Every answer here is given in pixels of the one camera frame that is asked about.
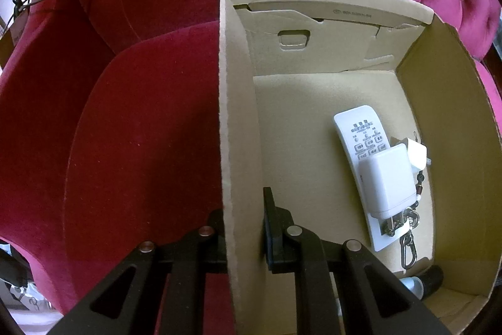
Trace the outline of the small white power adapter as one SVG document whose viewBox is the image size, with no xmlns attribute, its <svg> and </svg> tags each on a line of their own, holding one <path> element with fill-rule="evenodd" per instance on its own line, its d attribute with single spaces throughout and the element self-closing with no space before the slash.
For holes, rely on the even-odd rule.
<svg viewBox="0 0 502 335">
<path fill-rule="evenodd" d="M 391 137 L 391 146 L 404 144 L 407 150 L 409 163 L 415 173 L 423 171 L 431 164 L 431 159 L 428 157 L 427 147 L 424 144 L 412 139 L 398 139 Z"/>
</svg>

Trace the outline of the large white power adapter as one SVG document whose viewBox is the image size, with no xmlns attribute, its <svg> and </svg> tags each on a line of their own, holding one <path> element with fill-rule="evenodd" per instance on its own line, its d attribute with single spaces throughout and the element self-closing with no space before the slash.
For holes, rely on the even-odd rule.
<svg viewBox="0 0 502 335">
<path fill-rule="evenodd" d="M 416 202 L 414 174 L 405 144 L 397 144 L 359 162 L 364 203 L 380 224 Z"/>
</svg>

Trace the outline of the white remote control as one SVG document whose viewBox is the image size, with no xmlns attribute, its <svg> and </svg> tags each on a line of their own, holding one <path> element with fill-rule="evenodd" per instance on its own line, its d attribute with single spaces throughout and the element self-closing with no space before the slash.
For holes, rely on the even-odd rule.
<svg viewBox="0 0 502 335">
<path fill-rule="evenodd" d="M 393 242 L 406 234 L 410 228 L 409 221 L 401 216 L 396 216 L 398 228 L 394 235 L 385 233 L 389 224 L 385 219 L 373 217 L 367 204 L 367 195 L 364 191 L 359 173 L 360 161 L 383 150 L 390 149 L 389 140 L 376 111 L 369 105 L 361 105 L 334 115 L 334 125 L 348 158 L 350 169 L 356 180 L 356 187 L 362 202 L 371 247 L 374 252 L 380 252 Z"/>
</svg>

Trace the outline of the black cylindrical object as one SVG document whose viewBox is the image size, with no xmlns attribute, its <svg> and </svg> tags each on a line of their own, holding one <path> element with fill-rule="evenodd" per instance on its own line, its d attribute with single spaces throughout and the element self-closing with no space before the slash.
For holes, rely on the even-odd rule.
<svg viewBox="0 0 502 335">
<path fill-rule="evenodd" d="M 404 277 L 400 282 L 418 299 L 423 300 L 437 292 L 442 286 L 444 273 L 440 266 L 432 265 L 419 275 Z"/>
</svg>

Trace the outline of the brown cardboard box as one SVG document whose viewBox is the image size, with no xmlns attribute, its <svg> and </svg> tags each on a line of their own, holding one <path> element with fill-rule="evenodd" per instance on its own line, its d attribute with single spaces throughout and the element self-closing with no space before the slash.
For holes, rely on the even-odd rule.
<svg viewBox="0 0 502 335">
<path fill-rule="evenodd" d="M 370 243 L 334 116 L 375 109 L 431 160 L 414 231 L 435 263 L 426 306 L 452 333 L 489 300 L 501 264 L 501 134 L 457 31 L 412 0 L 220 0 L 220 155 L 237 331 L 292 334 L 294 279 L 267 271 L 262 190 L 324 240 Z"/>
</svg>

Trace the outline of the bronze keychain with carabiner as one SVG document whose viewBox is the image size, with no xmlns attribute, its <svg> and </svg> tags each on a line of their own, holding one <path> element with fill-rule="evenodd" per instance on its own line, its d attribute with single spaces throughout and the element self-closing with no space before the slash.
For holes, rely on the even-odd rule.
<svg viewBox="0 0 502 335">
<path fill-rule="evenodd" d="M 421 143 L 417 132 L 414 132 L 414 140 Z M 413 230 L 418 227 L 420 221 L 417 207 L 419 206 L 419 201 L 422 197 L 423 183 L 425 180 L 424 170 L 416 173 L 416 179 L 415 202 L 410 207 L 405 208 L 402 212 L 385 220 L 385 222 L 383 222 L 380 226 L 380 230 L 384 235 L 394 237 L 399 228 L 402 228 L 406 222 L 409 223 L 409 230 L 399 239 L 401 248 L 401 265 L 405 270 L 411 269 L 417 261 L 417 250 L 414 244 Z"/>
</svg>

